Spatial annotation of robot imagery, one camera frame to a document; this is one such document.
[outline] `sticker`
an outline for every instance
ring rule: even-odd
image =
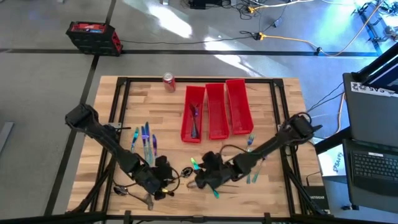
[[[368,154],[371,155],[371,156],[380,156],[380,157],[383,157],[383,154],[379,154],[379,153],[368,152]]]
[[[100,32],[102,32],[102,30],[90,30],[90,32],[100,33]]]
[[[398,94],[391,93],[388,90],[382,88],[373,88],[362,85],[359,82],[351,82],[351,91],[356,93],[365,93],[365,94],[372,94],[377,96],[393,96],[398,97]]]

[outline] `yellow cable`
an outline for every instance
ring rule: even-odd
[[[377,12],[377,10],[379,9],[379,7],[381,6],[381,4],[384,2],[384,0],[382,0],[379,5],[377,5],[377,7],[374,9],[374,11],[372,12],[372,14],[369,16],[369,18],[367,19],[367,21],[363,24],[362,28],[359,30],[359,32],[354,36],[354,38],[347,44],[347,46],[345,48],[343,48],[343,50],[341,50],[340,52],[338,52],[337,54],[331,55],[331,54],[327,54],[326,52],[324,52],[322,49],[320,49],[320,52],[324,53],[326,56],[339,56],[341,53],[343,53],[347,47],[349,47],[354,40],[359,36],[359,34],[362,32],[362,30],[366,27],[366,25],[368,24],[368,22],[371,20],[372,16],[374,15],[374,13]],[[309,45],[311,45],[312,47],[315,47],[316,49],[318,48],[315,44],[307,41],[307,40],[302,40],[302,39],[296,39],[296,38],[289,38],[289,37],[281,37],[281,36],[274,36],[274,35],[264,35],[264,34],[260,34],[262,36],[262,39],[264,38],[275,38],[275,39],[283,39],[283,40],[294,40],[294,41],[299,41],[299,42],[305,42]]]

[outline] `black rack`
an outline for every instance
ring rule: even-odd
[[[190,82],[190,83],[224,83],[228,78],[176,78],[176,82]],[[119,114],[118,122],[122,124],[124,121],[124,115],[126,112],[127,99],[129,97],[129,90],[132,82],[161,82],[162,78],[134,78],[134,77],[119,77],[116,82],[116,89],[114,92],[111,112],[109,115],[109,123],[113,123],[116,115],[119,95],[121,87],[124,85],[124,93],[121,102],[121,110]],[[280,90],[281,104],[284,114],[284,119],[289,118],[289,109],[287,107],[287,100],[284,89],[284,82],[282,79],[266,79],[266,78],[248,78],[246,83],[264,83],[270,85],[272,107],[274,109],[275,117],[275,128],[281,124],[279,108],[277,104],[277,95],[275,87],[277,86]],[[120,140],[122,129],[119,129],[117,134],[117,140]],[[116,167],[116,160],[112,157],[109,164],[106,166],[107,150],[103,149],[101,153],[101,159],[98,165],[98,172],[96,177],[95,186],[82,201],[82,203],[74,210],[67,212],[63,215],[47,215],[43,217],[29,217],[29,218],[17,218],[12,220],[0,220],[0,224],[11,224],[11,223],[90,223],[106,220],[124,220],[125,224],[133,223],[133,221],[144,220],[144,221],[186,221],[192,223],[204,223],[204,222],[261,222],[264,224],[272,222],[289,222],[289,223],[379,223],[379,222],[364,222],[359,220],[346,220],[341,218],[334,218],[329,215],[308,215],[310,211],[313,211],[310,197],[306,193],[300,178],[299,164],[297,155],[294,149],[290,149],[292,155],[293,169],[290,168],[285,147],[280,148],[280,155],[282,159],[282,170],[284,173],[285,189],[287,195],[287,202],[289,206],[290,217],[286,218],[273,218],[269,213],[264,213],[263,217],[205,217],[205,216],[150,216],[150,215],[132,215],[132,212],[127,210],[124,215],[107,215],[109,206],[109,198],[111,195],[112,179],[114,170]],[[106,189],[104,192],[103,206],[101,211],[96,211],[100,188],[106,180]],[[294,208],[294,198],[292,193],[291,184],[292,182],[298,190],[298,198],[300,202],[301,214],[296,214]]]

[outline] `black metal frame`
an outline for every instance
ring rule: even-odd
[[[224,83],[227,79],[229,78],[176,78],[176,82],[190,82],[190,83]],[[119,100],[119,95],[121,91],[122,85],[125,85],[124,93],[123,93],[123,99],[122,99],[122,105],[120,109],[120,115],[119,115],[119,123],[122,124],[123,126],[123,121],[124,121],[124,114],[126,111],[126,105],[127,105],[127,99],[129,97],[129,89],[131,86],[131,82],[162,82],[162,78],[146,78],[146,77],[119,77],[116,83],[116,90],[114,93],[114,98],[113,98],[113,103],[112,103],[112,108],[111,108],[111,114],[109,116],[109,122],[114,122],[114,117],[116,114],[117,110],[117,105],[118,105],[118,100]],[[279,87],[280,90],[280,98],[281,98],[281,103],[282,103],[282,108],[283,108],[283,114],[284,114],[284,119],[289,118],[289,109],[287,107],[287,100],[286,100],[286,95],[285,95],[285,90],[284,90],[284,83],[282,79],[266,79],[266,78],[248,78],[246,79],[246,83],[267,83],[270,85],[270,91],[271,91],[271,99],[272,99],[272,106],[274,109],[274,117],[275,117],[275,126],[278,128],[278,125],[281,124],[280,121],[280,114],[279,114],[279,108],[277,104],[277,97],[276,97],[276,90],[275,86]],[[295,154],[295,151],[293,149],[290,149],[290,153],[292,153],[292,165],[293,165],[293,170],[290,168],[289,163],[287,162],[287,156],[285,149],[283,148],[280,150],[280,156],[282,158],[282,169],[284,173],[284,180],[285,180],[285,189],[286,189],[286,194],[287,194],[287,202],[289,206],[289,213],[290,216],[295,214],[295,208],[294,208],[294,200],[293,200],[293,193],[292,193],[292,186],[290,184],[291,176],[288,175],[289,172],[292,172],[297,179],[295,180],[296,182],[299,181],[301,185],[301,178],[300,178],[300,169],[299,169],[299,163],[297,160],[297,156]],[[101,159],[98,164],[98,173],[97,173],[97,179],[101,177],[101,174],[104,171],[105,163],[106,163],[106,156],[107,156],[107,151],[103,149],[101,153]],[[102,212],[106,212],[108,209],[109,205],[109,198],[111,194],[111,185],[112,185],[112,179],[113,179],[113,174],[114,174],[114,169],[115,169],[115,161],[114,159],[111,159],[111,162],[113,163],[111,166],[111,172],[109,174],[109,178],[106,183],[106,190],[105,190],[105,196],[103,200],[103,206],[101,208]],[[93,203],[90,205],[90,211],[95,212],[96,211],[96,204],[98,202],[98,194],[95,195],[93,199]],[[304,202],[303,196],[299,194],[299,200],[300,200],[300,208],[302,214],[307,214],[307,205]],[[168,220],[170,217],[161,217],[162,220]],[[215,221],[213,218],[214,217],[201,217],[202,219],[209,220],[209,221]],[[197,219],[197,217],[184,217],[184,220],[186,219]],[[225,221],[230,221],[230,217],[225,217]],[[263,218],[254,218],[252,221],[258,222],[263,220]]]
[[[192,83],[224,83],[229,78],[176,78],[176,82],[192,82]],[[131,82],[161,82],[161,78],[129,78],[119,77],[116,82],[116,89],[114,92],[111,112],[109,115],[109,122],[114,122],[116,110],[118,107],[118,100],[121,91],[121,87],[125,85],[123,99],[121,103],[121,110],[119,114],[119,123],[123,126],[124,115],[127,106],[127,99],[129,96],[129,90]],[[246,83],[268,83],[270,84],[272,106],[274,108],[275,126],[278,128],[280,122],[280,114],[277,103],[275,86],[279,87],[280,98],[282,103],[282,109],[284,112],[284,118],[289,118],[289,110],[287,107],[287,100],[285,95],[284,83],[282,79],[265,79],[265,78],[248,78]],[[118,131],[117,140],[120,140],[121,130]],[[103,149],[101,153],[100,163],[98,164],[98,173],[96,178],[95,186],[90,190],[89,194],[82,201],[82,203],[74,210],[67,212],[63,215],[47,215],[43,217],[29,217],[29,218],[17,218],[12,220],[0,220],[0,224],[35,224],[35,223],[93,223],[98,221],[106,220],[124,220],[125,224],[132,224],[136,220],[144,221],[186,221],[192,223],[204,223],[204,222],[261,222],[263,224],[271,224],[272,222],[288,222],[288,223],[313,223],[313,224],[324,224],[324,223],[378,223],[379,222],[364,222],[360,220],[347,220],[341,218],[334,218],[328,215],[307,215],[307,208],[311,211],[313,209],[313,202],[309,195],[306,193],[300,178],[300,170],[297,161],[295,151],[290,148],[292,155],[293,169],[290,168],[287,161],[285,147],[280,148],[280,155],[282,160],[282,170],[284,173],[285,189],[287,194],[287,202],[289,206],[290,217],[286,218],[272,218],[269,213],[264,213],[263,217],[204,217],[204,216],[162,216],[162,215],[131,215],[131,211],[125,211],[124,215],[107,215],[109,198],[111,194],[111,186],[114,170],[116,167],[116,160],[111,158],[109,164],[105,168],[107,151]],[[96,205],[98,202],[99,189],[103,182],[107,180],[105,197],[101,211],[96,212]],[[298,196],[300,200],[300,208],[302,214],[296,214],[294,208],[293,193],[290,181],[296,186],[298,190]],[[89,203],[90,211],[85,212]]]
[[[369,6],[369,2],[364,3],[362,6],[359,6],[357,4],[355,4],[356,9],[353,11],[352,14],[354,13],[358,13],[362,22],[365,23],[367,21],[367,17],[365,16],[365,11]],[[373,44],[374,49],[376,50],[377,56],[382,55],[382,50],[380,49],[380,45],[379,42],[384,42],[387,39],[379,37],[376,30],[374,29],[374,26],[378,23],[379,21],[377,21],[375,24],[372,24],[371,22],[369,22],[366,25],[366,31],[368,32],[369,35],[369,40],[371,41]]]

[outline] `table leg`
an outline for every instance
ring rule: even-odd
[[[338,133],[328,137],[327,139],[315,145],[315,152],[317,155],[326,152],[327,150],[336,147],[343,143],[343,139],[351,139],[351,129],[347,127]]]

